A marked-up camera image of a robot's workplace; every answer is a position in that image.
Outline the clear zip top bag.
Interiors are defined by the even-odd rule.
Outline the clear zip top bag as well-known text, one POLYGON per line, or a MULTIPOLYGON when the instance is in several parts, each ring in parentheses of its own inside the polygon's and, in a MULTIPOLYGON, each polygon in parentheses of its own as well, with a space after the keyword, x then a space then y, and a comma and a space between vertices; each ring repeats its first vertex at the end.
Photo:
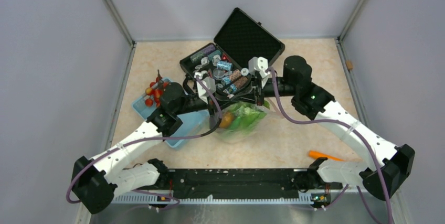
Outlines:
POLYGON ((277 106, 268 99, 262 106, 236 102, 222 109, 222 121, 213 134, 219 141, 234 144, 258 135, 270 121, 282 118, 277 106))

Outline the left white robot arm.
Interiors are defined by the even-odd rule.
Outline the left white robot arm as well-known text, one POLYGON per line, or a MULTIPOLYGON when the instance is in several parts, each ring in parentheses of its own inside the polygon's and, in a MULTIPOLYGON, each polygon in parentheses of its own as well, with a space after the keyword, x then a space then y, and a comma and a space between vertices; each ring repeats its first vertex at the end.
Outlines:
POLYGON ((179 115, 215 108, 218 118, 222 118, 214 81, 207 78, 196 82, 197 99, 187 96, 181 84, 172 82, 163 91, 160 105, 130 135, 101 154, 77 159, 66 200, 74 203, 70 198, 74 193, 78 203, 89 213, 97 214, 121 194, 149 185, 164 188, 168 183, 167 168, 160 161, 146 162, 136 168, 128 165, 157 144, 177 140, 174 133, 183 124, 179 115))

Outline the green napa cabbage toy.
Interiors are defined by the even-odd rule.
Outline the green napa cabbage toy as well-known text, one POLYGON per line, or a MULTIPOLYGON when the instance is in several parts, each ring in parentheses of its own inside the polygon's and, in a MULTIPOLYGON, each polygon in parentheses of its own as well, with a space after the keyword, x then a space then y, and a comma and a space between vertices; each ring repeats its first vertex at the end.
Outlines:
POLYGON ((270 112, 270 106, 268 103, 257 106, 252 103, 238 102, 231 105, 228 111, 235 115, 228 130, 250 132, 270 112))

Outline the orange brown fruit toy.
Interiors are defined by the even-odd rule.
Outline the orange brown fruit toy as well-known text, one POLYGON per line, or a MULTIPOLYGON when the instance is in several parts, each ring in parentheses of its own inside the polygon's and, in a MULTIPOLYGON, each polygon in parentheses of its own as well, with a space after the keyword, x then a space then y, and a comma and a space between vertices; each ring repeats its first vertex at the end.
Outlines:
POLYGON ((225 112, 223 114, 223 117, 221 119, 219 127, 223 128, 223 129, 227 129, 232 124, 234 119, 235 119, 235 115, 232 112, 230 112, 230 111, 225 112))

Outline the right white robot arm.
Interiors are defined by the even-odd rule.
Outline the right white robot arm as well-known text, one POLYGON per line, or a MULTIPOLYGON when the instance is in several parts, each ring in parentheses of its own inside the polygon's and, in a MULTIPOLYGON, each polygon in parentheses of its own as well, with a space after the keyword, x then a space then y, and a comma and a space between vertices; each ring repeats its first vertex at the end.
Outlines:
POLYGON ((365 188, 388 201, 411 174, 415 151, 397 146, 370 130, 348 113, 334 96, 312 81, 312 67, 301 56, 289 56, 278 77, 264 57, 249 60, 255 77, 257 99, 274 96, 282 115, 296 124, 319 124, 349 146, 361 162, 317 158, 310 166, 308 182, 314 188, 342 183, 365 188))

